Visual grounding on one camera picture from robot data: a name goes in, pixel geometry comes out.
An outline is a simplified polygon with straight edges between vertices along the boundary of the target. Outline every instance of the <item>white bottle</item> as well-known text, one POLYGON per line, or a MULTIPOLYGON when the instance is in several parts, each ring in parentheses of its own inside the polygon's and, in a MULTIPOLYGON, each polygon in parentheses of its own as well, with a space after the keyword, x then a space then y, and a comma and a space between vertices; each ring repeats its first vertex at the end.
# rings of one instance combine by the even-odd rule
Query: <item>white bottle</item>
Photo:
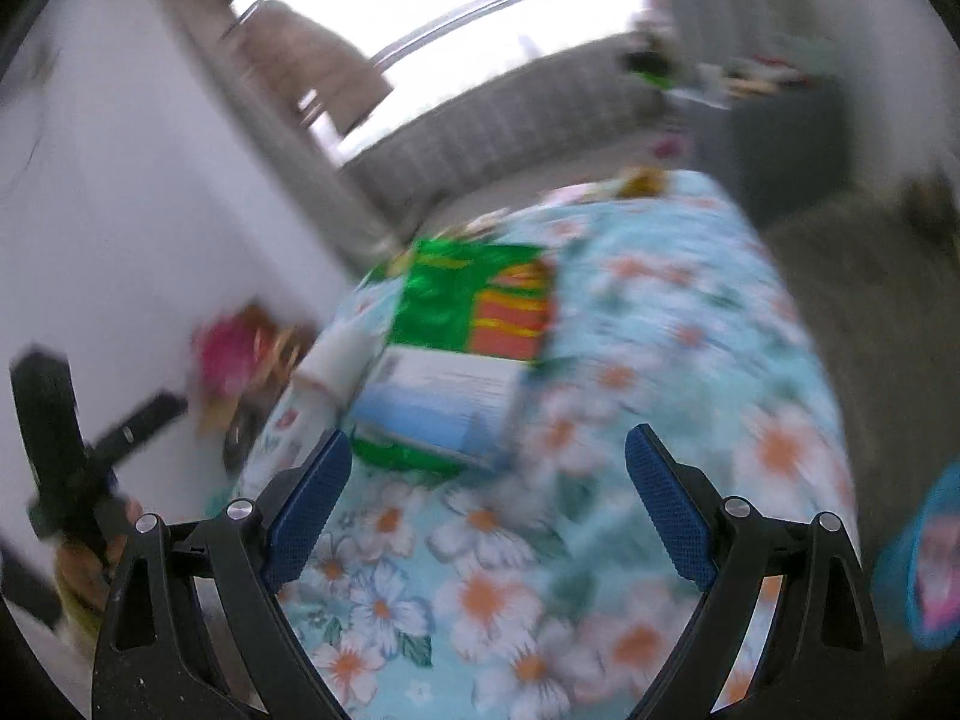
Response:
POLYGON ((306 461, 323 432, 337 427, 380 341, 353 322, 326 329, 296 367, 251 451, 240 480, 256 497, 278 471, 306 461))

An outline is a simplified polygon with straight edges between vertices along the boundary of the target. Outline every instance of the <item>light blue blanket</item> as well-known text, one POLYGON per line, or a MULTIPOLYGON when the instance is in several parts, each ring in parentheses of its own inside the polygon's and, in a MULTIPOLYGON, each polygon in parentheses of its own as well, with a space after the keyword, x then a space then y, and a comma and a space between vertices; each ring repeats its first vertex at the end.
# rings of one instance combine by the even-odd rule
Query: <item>light blue blanket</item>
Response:
MULTIPOLYGON (((438 485, 357 461, 310 565, 282 605, 354 718, 622 720, 696 604, 624 467, 649 422, 724 495, 856 538, 837 405, 755 231, 693 172, 659 199, 539 206, 501 242, 557 267, 545 365, 528 382, 517 454, 496 478, 438 485)), ((401 279, 361 287, 340 319, 385 331, 401 279)), ((284 459, 288 391, 238 493, 284 459)), ((768 580, 721 704, 742 697, 776 600, 768 580)))

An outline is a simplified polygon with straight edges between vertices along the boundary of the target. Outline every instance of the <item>blue basket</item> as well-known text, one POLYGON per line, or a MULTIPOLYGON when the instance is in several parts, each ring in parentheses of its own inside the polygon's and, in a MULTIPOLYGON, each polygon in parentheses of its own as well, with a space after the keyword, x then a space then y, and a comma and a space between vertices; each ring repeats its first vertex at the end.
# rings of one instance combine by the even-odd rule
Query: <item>blue basket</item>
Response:
POLYGON ((877 558, 871 594, 877 616, 910 632, 915 644, 925 650, 941 650, 960 635, 960 618, 939 631, 927 631, 920 619, 914 577, 920 534, 934 514, 960 514, 960 463, 949 466, 926 497, 923 509, 877 558))

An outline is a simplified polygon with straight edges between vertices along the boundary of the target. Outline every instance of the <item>window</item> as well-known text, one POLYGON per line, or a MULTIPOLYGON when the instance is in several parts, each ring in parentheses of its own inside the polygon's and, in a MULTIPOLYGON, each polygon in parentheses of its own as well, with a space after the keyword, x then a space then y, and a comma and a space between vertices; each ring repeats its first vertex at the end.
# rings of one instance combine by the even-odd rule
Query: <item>window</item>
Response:
MULTIPOLYGON (((234 9, 242 12, 253 1, 235 0, 234 9)), ((374 57, 433 20, 481 0, 282 1, 374 57)), ((416 50, 386 68, 394 91, 339 143, 339 156, 349 159, 445 100, 538 56, 626 32, 643 4, 644 0, 521 0, 475 20, 464 19, 452 31, 421 41, 416 50)))

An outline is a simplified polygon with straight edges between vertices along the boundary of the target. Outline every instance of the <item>pink toy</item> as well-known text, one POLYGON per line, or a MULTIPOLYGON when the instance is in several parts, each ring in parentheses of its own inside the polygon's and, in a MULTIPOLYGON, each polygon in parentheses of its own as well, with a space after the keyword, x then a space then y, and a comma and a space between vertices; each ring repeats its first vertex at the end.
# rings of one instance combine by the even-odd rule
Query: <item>pink toy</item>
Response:
POLYGON ((193 338, 200 382, 210 394, 237 397, 253 378, 264 344, 238 317, 218 319, 193 338))

